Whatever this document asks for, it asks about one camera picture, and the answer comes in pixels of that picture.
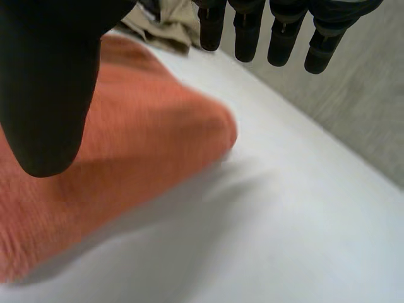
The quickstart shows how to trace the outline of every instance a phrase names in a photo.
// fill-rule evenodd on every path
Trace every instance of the beige cloth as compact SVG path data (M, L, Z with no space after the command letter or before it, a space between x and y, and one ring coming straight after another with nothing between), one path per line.
M160 22L152 20L138 3L122 20L130 30L156 47L187 54L200 46L200 26L191 0L160 0Z

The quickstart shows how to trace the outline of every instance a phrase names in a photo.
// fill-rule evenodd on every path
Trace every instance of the orange towel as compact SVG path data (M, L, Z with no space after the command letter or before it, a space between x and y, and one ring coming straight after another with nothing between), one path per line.
M139 44L105 36L82 146L67 171L26 175L0 132L0 282L199 172L235 139L226 108L182 86Z

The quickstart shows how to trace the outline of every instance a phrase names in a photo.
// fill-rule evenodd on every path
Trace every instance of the white table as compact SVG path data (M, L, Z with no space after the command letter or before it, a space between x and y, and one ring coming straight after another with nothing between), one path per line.
M152 51L233 110L233 152L0 303L404 302L403 192L224 53Z

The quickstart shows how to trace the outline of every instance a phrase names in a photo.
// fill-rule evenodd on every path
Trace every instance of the folded towel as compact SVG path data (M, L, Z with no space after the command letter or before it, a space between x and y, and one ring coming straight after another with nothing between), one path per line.
M145 42L182 54L187 54L192 45L200 46L200 26L192 1L160 0L161 11L157 20L147 7L138 3L122 20Z
M182 86L139 44L105 36L101 56L83 142L67 171L30 177L0 131L0 282L23 277L234 144L229 111Z

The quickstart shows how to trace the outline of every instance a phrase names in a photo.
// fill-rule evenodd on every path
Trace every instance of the robotic hand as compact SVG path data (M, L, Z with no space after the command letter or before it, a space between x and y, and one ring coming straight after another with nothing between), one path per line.
M383 0L269 0L275 17L268 62L284 66L295 45L303 19L309 10L316 31L304 64L312 74L322 73L346 30L361 16L375 10ZM227 0L194 0L199 6L201 45L215 51L220 45ZM239 61L254 58L266 0L229 0L235 9L235 56Z
M220 44L227 0L194 0L201 45ZM268 60L283 66L309 10L316 32L305 67L322 72L343 34L383 0L270 0ZM0 123L22 169L35 177L66 170L81 144L100 62L100 38L136 0L0 0ZM266 0L229 0L235 54L253 59Z

